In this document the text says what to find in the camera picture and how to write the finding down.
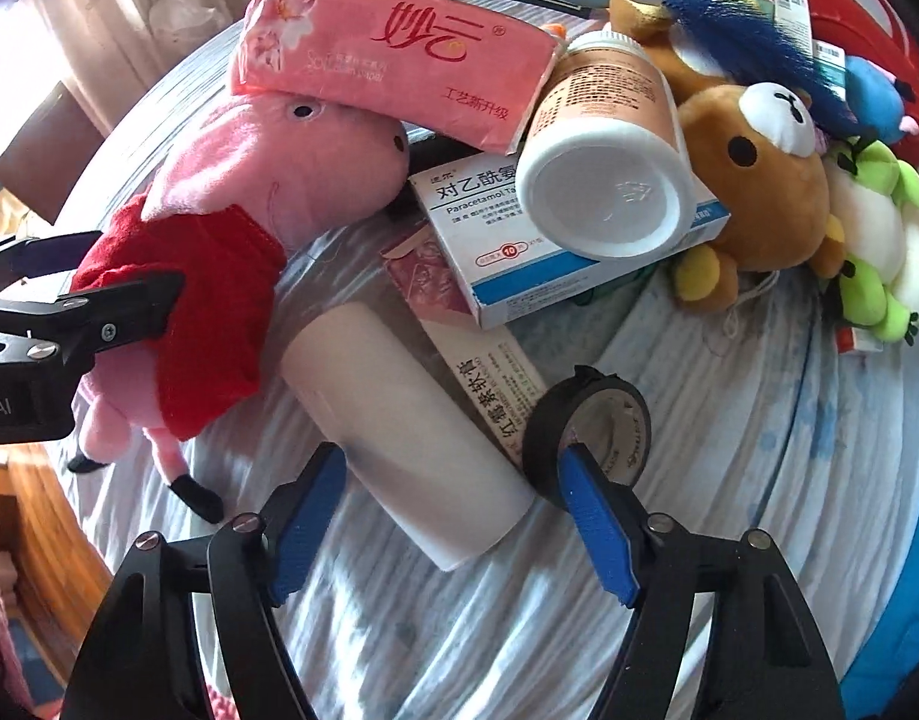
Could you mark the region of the white paper roll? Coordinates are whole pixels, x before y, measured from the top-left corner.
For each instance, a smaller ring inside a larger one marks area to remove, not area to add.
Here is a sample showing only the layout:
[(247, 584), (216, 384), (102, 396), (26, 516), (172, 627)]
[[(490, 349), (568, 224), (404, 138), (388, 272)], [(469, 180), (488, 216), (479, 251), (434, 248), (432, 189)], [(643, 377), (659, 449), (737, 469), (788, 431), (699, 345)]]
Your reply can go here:
[(487, 553), (534, 493), (395, 332), (360, 302), (297, 333), (281, 376), (316, 427), (440, 571)]

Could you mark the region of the red white box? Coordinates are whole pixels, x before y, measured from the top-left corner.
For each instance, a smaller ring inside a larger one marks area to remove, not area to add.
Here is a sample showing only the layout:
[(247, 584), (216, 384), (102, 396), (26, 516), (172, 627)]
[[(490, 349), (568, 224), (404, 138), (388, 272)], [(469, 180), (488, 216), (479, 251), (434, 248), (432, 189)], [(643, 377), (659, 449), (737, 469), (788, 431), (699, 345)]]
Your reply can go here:
[(523, 468), (526, 422), (547, 390), (541, 374), (508, 328), (477, 325), (427, 223), (386, 250), (383, 265), (489, 433)]

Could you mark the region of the pink tissue pack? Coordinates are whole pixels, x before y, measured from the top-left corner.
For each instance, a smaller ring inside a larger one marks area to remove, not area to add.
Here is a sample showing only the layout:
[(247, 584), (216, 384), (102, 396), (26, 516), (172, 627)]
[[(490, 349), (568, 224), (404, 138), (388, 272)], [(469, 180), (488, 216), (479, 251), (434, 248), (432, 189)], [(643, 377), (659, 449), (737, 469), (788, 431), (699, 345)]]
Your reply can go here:
[(550, 32), (460, 0), (251, 0), (230, 86), (370, 110), (510, 154), (559, 52)]

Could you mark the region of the small red white packet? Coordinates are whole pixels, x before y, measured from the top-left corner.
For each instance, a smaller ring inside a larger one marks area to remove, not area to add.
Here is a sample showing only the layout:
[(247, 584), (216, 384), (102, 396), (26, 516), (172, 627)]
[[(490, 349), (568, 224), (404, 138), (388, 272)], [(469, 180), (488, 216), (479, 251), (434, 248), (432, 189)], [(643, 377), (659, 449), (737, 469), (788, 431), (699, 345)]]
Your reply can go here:
[(839, 355), (875, 355), (884, 346), (868, 328), (844, 325), (835, 330), (835, 348)]

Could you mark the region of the blue white medicine box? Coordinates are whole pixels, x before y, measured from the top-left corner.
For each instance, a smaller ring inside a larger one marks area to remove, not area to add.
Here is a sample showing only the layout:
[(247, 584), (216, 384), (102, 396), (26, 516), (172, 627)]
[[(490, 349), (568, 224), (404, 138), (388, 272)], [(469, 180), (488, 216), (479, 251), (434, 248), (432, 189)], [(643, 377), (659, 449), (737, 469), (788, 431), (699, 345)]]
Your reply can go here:
[(593, 260), (547, 241), (516, 198), (512, 158), (464, 156), (414, 172), (409, 185), (427, 224), (386, 254), (386, 266), (423, 319), (457, 312), (491, 330), (665, 260)]

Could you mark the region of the dark wooden cabinet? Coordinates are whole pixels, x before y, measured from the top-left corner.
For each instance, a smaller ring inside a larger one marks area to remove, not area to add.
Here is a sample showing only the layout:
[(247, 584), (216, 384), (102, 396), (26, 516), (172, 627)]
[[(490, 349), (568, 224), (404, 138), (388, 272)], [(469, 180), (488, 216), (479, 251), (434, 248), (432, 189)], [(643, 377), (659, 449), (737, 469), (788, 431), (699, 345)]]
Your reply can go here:
[(54, 223), (105, 137), (64, 85), (33, 110), (0, 156), (0, 184)]

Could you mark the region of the blue plastic crate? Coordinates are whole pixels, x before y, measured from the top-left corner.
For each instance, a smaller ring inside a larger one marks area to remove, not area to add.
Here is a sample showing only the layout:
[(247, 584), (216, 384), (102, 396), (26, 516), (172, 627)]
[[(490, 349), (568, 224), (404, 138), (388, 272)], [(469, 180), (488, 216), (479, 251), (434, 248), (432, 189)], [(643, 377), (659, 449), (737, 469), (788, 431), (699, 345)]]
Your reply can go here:
[(910, 403), (914, 416), (902, 427), (899, 546), (875, 622), (840, 681), (850, 718), (919, 718), (919, 392)]

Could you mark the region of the blue round plush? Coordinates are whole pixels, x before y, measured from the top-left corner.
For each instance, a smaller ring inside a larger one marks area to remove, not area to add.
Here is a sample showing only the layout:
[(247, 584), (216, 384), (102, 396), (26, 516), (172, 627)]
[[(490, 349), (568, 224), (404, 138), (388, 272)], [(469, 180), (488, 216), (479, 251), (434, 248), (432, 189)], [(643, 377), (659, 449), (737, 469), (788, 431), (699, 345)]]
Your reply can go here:
[(895, 145), (903, 137), (918, 137), (918, 122), (907, 112), (907, 106), (917, 100), (914, 90), (892, 71), (847, 55), (845, 94), (858, 122), (881, 142)]

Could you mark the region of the brown bear plush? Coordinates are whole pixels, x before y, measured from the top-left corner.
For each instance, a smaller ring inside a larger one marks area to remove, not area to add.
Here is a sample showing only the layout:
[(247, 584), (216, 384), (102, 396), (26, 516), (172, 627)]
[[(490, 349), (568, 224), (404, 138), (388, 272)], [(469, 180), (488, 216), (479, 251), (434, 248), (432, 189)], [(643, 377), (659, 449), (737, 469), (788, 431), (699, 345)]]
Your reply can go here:
[(692, 171), (729, 213), (713, 241), (677, 259), (672, 289), (681, 307), (729, 309), (744, 273), (806, 265), (835, 277), (845, 232), (830, 211), (811, 98), (780, 83), (731, 80), (656, 5), (611, 0), (609, 19), (665, 75)]

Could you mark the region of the black tape roll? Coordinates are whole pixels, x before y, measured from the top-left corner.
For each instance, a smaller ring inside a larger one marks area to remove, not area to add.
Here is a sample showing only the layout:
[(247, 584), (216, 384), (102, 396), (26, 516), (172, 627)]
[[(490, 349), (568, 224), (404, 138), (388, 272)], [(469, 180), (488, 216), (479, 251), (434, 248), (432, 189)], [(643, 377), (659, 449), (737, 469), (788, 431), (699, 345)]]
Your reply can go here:
[(651, 416), (637, 387), (593, 366), (576, 366), (537, 400), (524, 426), (521, 468), (549, 504), (565, 511), (558, 489), (558, 457), (585, 445), (612, 483), (633, 486), (651, 449)]

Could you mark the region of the tall white green box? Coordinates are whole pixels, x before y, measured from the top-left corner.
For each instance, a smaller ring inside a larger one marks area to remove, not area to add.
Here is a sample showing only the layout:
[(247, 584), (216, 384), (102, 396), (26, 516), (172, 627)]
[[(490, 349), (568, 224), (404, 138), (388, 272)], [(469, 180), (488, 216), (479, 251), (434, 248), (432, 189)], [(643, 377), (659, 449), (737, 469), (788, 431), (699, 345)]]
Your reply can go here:
[(807, 57), (814, 55), (807, 0), (773, 0), (773, 21)]

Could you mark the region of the small teal white box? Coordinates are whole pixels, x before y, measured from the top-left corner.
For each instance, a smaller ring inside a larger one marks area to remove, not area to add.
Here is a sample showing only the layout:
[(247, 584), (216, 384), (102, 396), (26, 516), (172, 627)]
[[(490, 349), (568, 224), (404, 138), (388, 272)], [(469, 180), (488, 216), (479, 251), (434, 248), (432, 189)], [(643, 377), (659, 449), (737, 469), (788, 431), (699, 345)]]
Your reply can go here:
[(821, 39), (812, 41), (814, 49), (814, 60), (818, 62), (822, 78), (827, 86), (839, 96), (842, 101), (846, 101), (846, 54), (839, 46), (826, 43)]

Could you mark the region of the pink pig plush red dress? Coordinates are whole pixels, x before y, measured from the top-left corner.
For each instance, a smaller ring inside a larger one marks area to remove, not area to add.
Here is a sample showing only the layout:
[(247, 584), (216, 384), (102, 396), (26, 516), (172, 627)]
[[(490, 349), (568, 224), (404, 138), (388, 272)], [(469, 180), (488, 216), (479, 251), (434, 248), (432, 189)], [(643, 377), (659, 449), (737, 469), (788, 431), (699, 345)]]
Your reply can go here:
[(224, 502), (191, 476), (181, 445), (258, 390), (290, 257), (383, 210), (408, 167), (395, 117), (300, 94), (222, 94), (74, 273), (78, 293), (154, 273), (178, 273), (183, 288), (160, 337), (103, 351), (82, 379), (71, 472), (112, 465), (144, 434), (165, 486), (222, 522)]

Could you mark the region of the blue feather duster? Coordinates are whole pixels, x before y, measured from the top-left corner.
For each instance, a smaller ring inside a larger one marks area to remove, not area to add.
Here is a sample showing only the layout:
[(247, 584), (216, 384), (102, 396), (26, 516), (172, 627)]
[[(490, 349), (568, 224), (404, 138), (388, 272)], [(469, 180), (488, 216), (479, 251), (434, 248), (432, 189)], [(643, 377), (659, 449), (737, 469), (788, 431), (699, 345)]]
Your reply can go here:
[(824, 82), (818, 62), (798, 49), (759, 0), (630, 0), (656, 5), (692, 37), (728, 78), (741, 85), (775, 82), (811, 98), (814, 121), (835, 137), (861, 133), (845, 101)]

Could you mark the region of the white medicine bottle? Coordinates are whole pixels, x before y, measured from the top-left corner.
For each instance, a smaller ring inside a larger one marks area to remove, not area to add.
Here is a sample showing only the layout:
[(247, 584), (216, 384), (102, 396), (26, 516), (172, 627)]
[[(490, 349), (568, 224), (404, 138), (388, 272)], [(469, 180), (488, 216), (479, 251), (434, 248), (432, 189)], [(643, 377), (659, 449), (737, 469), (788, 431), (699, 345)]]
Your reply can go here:
[(668, 252), (694, 218), (694, 176), (665, 75), (609, 28), (565, 47), (516, 163), (544, 238), (593, 260)]

